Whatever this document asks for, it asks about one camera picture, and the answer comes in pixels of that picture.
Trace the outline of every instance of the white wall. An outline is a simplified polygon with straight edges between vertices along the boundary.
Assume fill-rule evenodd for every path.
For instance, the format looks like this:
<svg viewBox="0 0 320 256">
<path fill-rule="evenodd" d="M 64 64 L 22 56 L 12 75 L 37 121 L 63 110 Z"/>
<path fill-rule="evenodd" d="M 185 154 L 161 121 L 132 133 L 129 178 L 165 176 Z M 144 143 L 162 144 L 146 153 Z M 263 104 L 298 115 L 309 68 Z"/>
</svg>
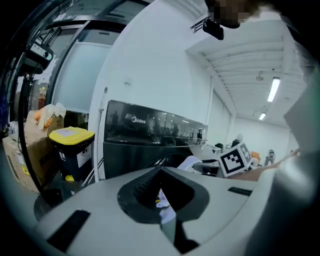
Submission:
<svg viewBox="0 0 320 256">
<path fill-rule="evenodd" d="M 187 63 L 193 102 L 193 118 L 191 119 L 206 124 L 207 115 L 210 114 L 209 105 L 212 97 L 211 91 L 213 90 L 210 74 L 189 54 L 187 54 Z"/>
<path fill-rule="evenodd" d="M 217 143 L 226 145 L 229 125 L 230 113 L 214 93 L 208 122 L 207 143 L 212 146 Z"/>
<path fill-rule="evenodd" d="M 210 102 L 210 75 L 183 45 L 193 21 L 163 0 L 140 12 L 112 46 L 93 92 L 89 130 L 94 131 L 105 87 L 107 99 L 170 112 L 204 123 Z M 102 114 L 99 141 L 103 141 Z M 102 143 L 98 157 L 102 156 Z"/>
<path fill-rule="evenodd" d="M 275 152 L 275 161 L 278 162 L 287 155 L 290 130 L 281 126 L 254 121 L 245 118 L 236 118 L 233 126 L 233 138 L 239 133 L 243 134 L 249 151 L 260 154 L 260 164 L 264 165 L 267 153 L 270 149 Z"/>
</svg>

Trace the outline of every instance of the bottle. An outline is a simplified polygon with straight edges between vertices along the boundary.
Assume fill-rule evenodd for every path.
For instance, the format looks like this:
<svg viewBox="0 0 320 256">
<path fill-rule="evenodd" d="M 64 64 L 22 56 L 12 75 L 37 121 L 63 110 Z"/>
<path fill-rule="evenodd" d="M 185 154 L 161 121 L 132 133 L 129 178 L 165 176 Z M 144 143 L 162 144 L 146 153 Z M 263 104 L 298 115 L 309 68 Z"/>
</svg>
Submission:
<svg viewBox="0 0 320 256">
<path fill-rule="evenodd" d="M 46 94 L 47 94 L 46 88 L 44 86 L 39 90 L 40 92 L 39 92 L 38 110 L 45 107 Z"/>
</svg>

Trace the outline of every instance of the midea logo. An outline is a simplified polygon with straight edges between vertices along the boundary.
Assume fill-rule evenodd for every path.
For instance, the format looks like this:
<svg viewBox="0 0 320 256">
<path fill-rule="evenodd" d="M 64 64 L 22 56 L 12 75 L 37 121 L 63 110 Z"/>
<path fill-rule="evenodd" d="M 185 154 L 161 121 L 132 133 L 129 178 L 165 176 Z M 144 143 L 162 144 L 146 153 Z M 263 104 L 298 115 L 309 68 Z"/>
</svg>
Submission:
<svg viewBox="0 0 320 256">
<path fill-rule="evenodd" d="M 145 120 L 141 120 L 141 119 L 139 119 L 139 118 L 136 118 L 135 116 L 132 117 L 131 120 L 132 120 L 133 123 L 140 123 L 140 124 L 145 124 L 145 123 L 146 123 Z"/>
</svg>

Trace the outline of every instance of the orange object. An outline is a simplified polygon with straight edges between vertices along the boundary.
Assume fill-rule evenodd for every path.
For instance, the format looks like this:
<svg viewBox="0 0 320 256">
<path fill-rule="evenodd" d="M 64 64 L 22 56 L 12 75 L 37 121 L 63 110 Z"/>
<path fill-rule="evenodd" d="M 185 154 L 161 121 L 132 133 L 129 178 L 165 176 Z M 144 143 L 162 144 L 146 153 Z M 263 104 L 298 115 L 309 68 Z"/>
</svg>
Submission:
<svg viewBox="0 0 320 256">
<path fill-rule="evenodd" d="M 39 109 L 37 112 L 34 113 L 33 119 L 35 120 L 35 122 L 38 124 L 41 118 L 41 113 L 42 113 L 42 109 Z"/>
<path fill-rule="evenodd" d="M 42 110 L 43 110 L 43 108 L 39 109 L 37 112 L 34 113 L 33 119 L 35 120 L 35 122 L 36 122 L 37 124 L 39 124 Z M 53 119 L 52 119 L 52 117 L 51 117 L 48 121 L 46 121 L 46 122 L 44 123 L 43 127 L 44 127 L 44 128 L 49 127 L 50 124 L 51 124 L 51 122 L 52 122 L 52 120 L 53 120 Z"/>
<path fill-rule="evenodd" d="M 53 120 L 52 117 L 50 117 L 49 120 L 44 123 L 43 127 L 44 127 L 44 128 L 49 127 L 50 124 L 51 124 L 51 122 L 52 122 L 52 120 Z"/>
<path fill-rule="evenodd" d="M 252 156 L 253 158 L 258 159 L 258 160 L 259 160 L 259 163 L 260 163 L 261 158 L 260 158 L 260 154 L 259 154 L 259 153 L 252 151 L 251 156 Z"/>
</svg>

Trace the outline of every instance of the white ceiling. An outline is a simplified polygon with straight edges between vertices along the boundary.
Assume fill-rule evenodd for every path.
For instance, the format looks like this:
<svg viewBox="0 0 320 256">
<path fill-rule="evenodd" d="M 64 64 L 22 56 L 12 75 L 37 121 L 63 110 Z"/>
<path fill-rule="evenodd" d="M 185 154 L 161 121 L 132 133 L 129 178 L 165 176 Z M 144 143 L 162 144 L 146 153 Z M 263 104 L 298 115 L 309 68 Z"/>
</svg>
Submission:
<svg viewBox="0 0 320 256">
<path fill-rule="evenodd" d="M 207 15 L 204 0 L 176 0 L 194 20 Z M 237 117 L 288 127 L 284 114 L 303 93 L 306 84 L 299 69 L 295 43 L 279 15 L 264 10 L 238 29 L 224 29 L 224 40 L 210 37 L 198 55 L 206 59 L 226 87 Z M 281 83 L 273 102 L 267 102 L 273 77 Z"/>
</svg>

